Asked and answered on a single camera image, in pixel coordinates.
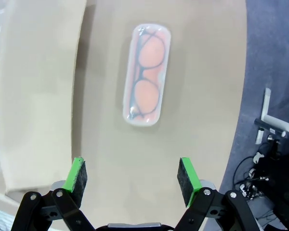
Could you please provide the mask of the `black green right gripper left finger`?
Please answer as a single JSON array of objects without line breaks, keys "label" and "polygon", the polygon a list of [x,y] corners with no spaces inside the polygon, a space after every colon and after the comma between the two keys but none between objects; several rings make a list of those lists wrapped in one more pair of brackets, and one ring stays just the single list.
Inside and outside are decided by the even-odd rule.
[{"label": "black green right gripper left finger", "polygon": [[45,195],[33,191],[24,195],[11,230],[47,231],[54,220],[63,220],[70,231],[95,230],[80,210],[86,183],[85,161],[75,158],[62,187]]}]

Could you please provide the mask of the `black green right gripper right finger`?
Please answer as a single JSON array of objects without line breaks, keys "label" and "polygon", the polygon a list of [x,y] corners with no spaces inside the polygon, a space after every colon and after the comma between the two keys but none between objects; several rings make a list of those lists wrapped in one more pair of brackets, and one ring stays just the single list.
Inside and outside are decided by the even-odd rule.
[{"label": "black green right gripper right finger", "polygon": [[243,195],[230,190],[219,193],[204,187],[188,157],[179,161],[177,179],[187,208],[174,228],[198,231],[205,218],[213,218],[223,231],[256,231],[258,224]]}]

